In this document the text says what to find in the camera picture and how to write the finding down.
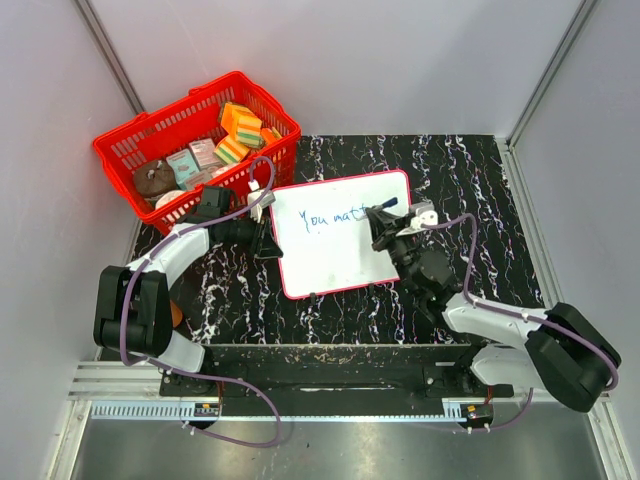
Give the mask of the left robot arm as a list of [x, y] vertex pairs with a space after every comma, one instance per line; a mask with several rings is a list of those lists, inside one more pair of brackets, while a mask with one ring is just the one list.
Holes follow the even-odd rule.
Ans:
[[126, 266], [108, 266], [100, 275], [93, 327], [94, 342], [121, 354], [125, 362], [149, 359], [183, 371], [182, 384], [195, 395], [211, 392], [215, 369], [204, 363], [205, 348], [174, 329], [170, 290], [196, 260], [215, 245], [245, 246], [257, 259], [278, 259], [271, 219], [270, 191], [249, 195], [252, 208], [231, 211], [234, 193], [208, 186], [201, 200], [179, 217], [166, 238]]

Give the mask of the pink framed whiteboard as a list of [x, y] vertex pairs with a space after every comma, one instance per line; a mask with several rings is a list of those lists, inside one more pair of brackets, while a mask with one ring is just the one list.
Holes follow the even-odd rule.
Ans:
[[395, 199], [402, 216], [411, 203], [402, 170], [391, 170], [274, 190], [271, 205], [283, 292], [291, 300], [398, 279], [387, 252], [372, 249], [365, 209]]

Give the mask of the blue capped whiteboard marker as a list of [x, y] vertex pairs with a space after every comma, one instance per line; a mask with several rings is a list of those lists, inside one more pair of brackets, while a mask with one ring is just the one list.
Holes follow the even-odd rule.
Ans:
[[389, 200], [386, 200], [386, 201], [382, 202], [381, 204], [373, 205], [373, 206], [370, 206], [370, 207], [366, 207], [365, 208], [365, 212], [369, 213], [369, 212], [374, 212], [374, 211], [381, 211], [381, 210], [384, 210], [384, 209], [391, 208], [391, 207], [393, 207], [393, 206], [395, 206], [397, 204], [398, 204], [398, 198], [397, 197], [392, 197]]

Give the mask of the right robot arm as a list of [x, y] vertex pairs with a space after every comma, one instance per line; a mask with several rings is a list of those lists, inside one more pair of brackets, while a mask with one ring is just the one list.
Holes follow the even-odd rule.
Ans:
[[586, 413], [604, 392], [618, 386], [621, 357], [574, 306], [558, 302], [548, 310], [484, 300], [459, 281], [446, 255], [420, 246], [420, 232], [442, 229], [428, 203], [403, 215], [391, 204], [364, 210], [372, 248], [386, 252], [400, 280], [426, 318], [453, 334], [485, 340], [454, 375], [468, 396], [488, 386], [544, 389], [564, 406]]

